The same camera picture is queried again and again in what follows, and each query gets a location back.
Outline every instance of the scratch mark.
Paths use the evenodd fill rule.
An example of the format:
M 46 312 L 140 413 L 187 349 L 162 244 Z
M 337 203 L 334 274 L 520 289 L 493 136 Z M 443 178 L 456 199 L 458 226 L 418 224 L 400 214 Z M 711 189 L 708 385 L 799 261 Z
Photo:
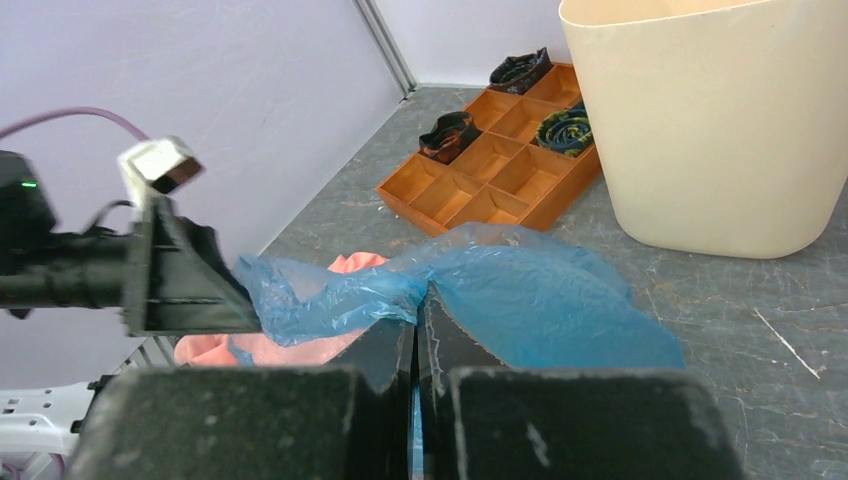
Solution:
M 651 309 L 654 311 L 654 316 L 657 317 L 657 321 L 662 324 L 662 318 L 660 318 L 660 314 L 657 313 L 657 305 L 654 303 L 654 296 L 651 295 L 651 291 L 647 288 L 645 289 L 645 293 L 648 295 L 648 300 L 651 302 Z
M 527 424 L 527 439 L 530 440 L 530 444 L 533 445 L 533 453 L 536 454 L 536 458 L 539 459 L 539 463 L 541 463 L 545 468 L 550 468 L 551 461 L 548 459 L 548 444 L 545 443 L 545 440 L 542 438 L 542 434 L 539 433 L 539 430 L 537 430 L 536 426 L 532 423 Z
M 768 323 L 768 320 L 766 320 L 766 317 L 764 317 L 764 316 L 760 313 L 760 311 L 759 311 L 759 310 L 757 310 L 756 308 L 754 309 L 754 313 L 756 313 L 756 314 L 757 314 L 757 316 L 758 316 L 758 317 L 760 317 L 760 320 L 762 320 L 762 321 L 763 321 L 763 323 L 765 323 L 765 324 L 766 324 L 766 326 L 767 326 L 767 327 L 769 327 L 769 330 L 771 330 L 771 331 L 772 331 L 772 333 L 774 333 L 774 334 L 775 334 L 775 336 L 777 336 L 778 340 L 780 340 L 780 343 L 782 343 L 782 344 L 783 344 L 783 346 L 785 346 L 787 349 L 789 349 L 789 351 L 792 353 L 792 355 L 794 355 L 794 356 L 795 356 L 795 358 L 797 358 L 797 359 L 798 359 L 798 361 L 799 361 L 799 362 L 801 362 L 801 365 L 803 365 L 803 366 L 804 366 L 804 368 L 806 368 L 808 372 L 812 373 L 814 377 L 816 377 L 816 378 L 818 378 L 819 380 L 821 380 L 821 377 L 819 376 L 819 372 L 817 372 L 817 371 L 813 370 L 813 369 L 812 369 L 809 365 L 807 365 L 807 362 L 805 362 L 805 361 L 804 361 L 804 359 L 803 359 L 803 358 L 801 358 L 801 357 L 798 355 L 798 353 L 796 353 L 796 352 L 795 352 L 795 348 L 794 348 L 792 345 L 790 345 L 790 344 L 789 344 L 789 342 L 787 342 L 787 341 L 786 341 L 786 339 L 785 339 L 785 338 L 783 338 L 783 336 L 782 336 L 782 335 L 780 335 L 779 333 L 777 333 L 777 330 L 775 330 L 775 329 L 774 329 L 774 327 L 772 327 L 770 323 Z

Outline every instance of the plastic bag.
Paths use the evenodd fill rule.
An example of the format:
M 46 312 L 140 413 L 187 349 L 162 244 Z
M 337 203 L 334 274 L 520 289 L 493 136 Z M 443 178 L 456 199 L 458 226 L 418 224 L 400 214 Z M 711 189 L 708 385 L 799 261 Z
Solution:
M 349 274 L 242 257 L 235 275 L 264 332 L 283 346 L 348 334 L 381 318 L 415 323 L 432 282 L 451 315 L 510 366 L 684 366 L 678 341 L 632 307 L 612 266 L 522 227 L 466 224 Z M 249 361 L 249 352 L 231 350 Z

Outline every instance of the pink cloth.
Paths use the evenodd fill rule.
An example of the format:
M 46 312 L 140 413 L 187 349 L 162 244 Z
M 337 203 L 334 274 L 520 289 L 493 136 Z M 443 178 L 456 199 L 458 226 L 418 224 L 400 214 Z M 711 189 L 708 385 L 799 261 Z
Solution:
M 376 267 L 386 259 L 376 253 L 357 252 L 345 258 L 339 255 L 328 270 L 350 273 L 362 268 Z M 281 347 L 263 333 L 240 335 L 190 335 L 180 339 L 174 349 L 177 363 L 203 366 L 235 366 L 238 361 L 227 349 L 232 336 L 233 343 L 253 356 L 256 365 L 321 365 L 353 343 L 362 335 L 357 330 L 333 338 L 318 338 L 293 347 Z

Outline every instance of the marble surface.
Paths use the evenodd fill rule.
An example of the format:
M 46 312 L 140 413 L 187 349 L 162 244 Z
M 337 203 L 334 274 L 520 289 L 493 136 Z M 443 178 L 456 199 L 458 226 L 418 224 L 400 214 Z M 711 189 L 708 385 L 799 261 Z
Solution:
M 424 241 L 374 188 L 416 149 L 436 117 L 474 89 L 421 89 L 268 247 L 327 265 L 338 254 L 394 256 Z M 822 237 L 773 261 L 648 247 L 616 223 L 593 185 L 550 231 L 592 248 L 634 291 L 635 305 L 683 343 L 688 371 L 713 394 L 751 479 L 848 479 L 848 197 Z

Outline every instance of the plastic bin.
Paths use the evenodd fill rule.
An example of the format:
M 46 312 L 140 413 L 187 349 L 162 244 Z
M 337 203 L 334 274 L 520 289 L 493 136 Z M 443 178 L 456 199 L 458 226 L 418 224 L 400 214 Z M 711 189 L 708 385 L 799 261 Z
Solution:
M 803 249 L 848 177 L 848 1 L 563 0 L 621 227 L 750 258 Z

